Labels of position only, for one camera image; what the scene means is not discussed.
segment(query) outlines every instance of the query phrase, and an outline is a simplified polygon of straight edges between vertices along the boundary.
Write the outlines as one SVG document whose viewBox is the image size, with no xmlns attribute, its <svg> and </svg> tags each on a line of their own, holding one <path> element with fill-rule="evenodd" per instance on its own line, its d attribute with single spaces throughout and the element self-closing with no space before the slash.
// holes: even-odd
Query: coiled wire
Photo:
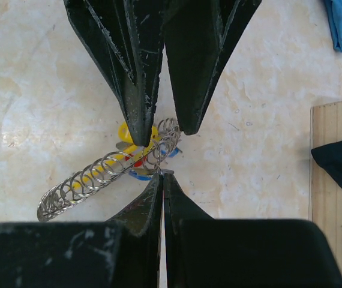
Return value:
<svg viewBox="0 0 342 288">
<path fill-rule="evenodd" d="M 39 202 L 38 220 L 47 222 L 85 201 L 128 173 L 140 160 L 146 170 L 160 170 L 160 163 L 175 150 L 181 131 L 175 118 L 167 118 L 158 124 L 158 133 L 161 138 L 151 139 L 150 149 L 143 148 L 134 156 L 122 151 L 108 153 L 52 187 Z"/>
</svg>

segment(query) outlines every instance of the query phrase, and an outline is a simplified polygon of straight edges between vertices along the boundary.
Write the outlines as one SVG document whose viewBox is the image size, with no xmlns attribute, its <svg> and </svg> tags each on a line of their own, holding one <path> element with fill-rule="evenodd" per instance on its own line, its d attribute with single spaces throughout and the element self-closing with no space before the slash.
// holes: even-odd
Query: beige table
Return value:
<svg viewBox="0 0 342 288">
<path fill-rule="evenodd" d="M 174 115 L 163 64 L 157 119 Z M 264 0 L 168 168 L 214 217 L 308 218 L 310 107 L 339 100 L 322 2 Z M 61 0 L 0 0 L 0 221 L 35 221 L 46 190 L 114 150 L 122 120 Z M 57 220 L 105 220 L 144 185 L 125 177 Z"/>
</svg>

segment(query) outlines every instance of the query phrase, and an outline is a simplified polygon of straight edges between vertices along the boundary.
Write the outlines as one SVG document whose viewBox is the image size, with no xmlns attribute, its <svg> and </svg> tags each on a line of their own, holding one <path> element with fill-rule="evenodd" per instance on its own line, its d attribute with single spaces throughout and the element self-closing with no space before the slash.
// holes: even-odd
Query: wire coil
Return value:
<svg viewBox="0 0 342 288">
<path fill-rule="evenodd" d="M 181 131 L 175 118 L 167 118 L 158 124 L 158 132 L 160 140 L 151 139 L 149 148 L 142 148 L 136 155 L 108 153 L 52 187 L 39 202 L 38 220 L 47 222 L 85 201 L 128 173 L 140 160 L 146 170 L 160 170 L 160 163 L 175 150 Z"/>
</svg>

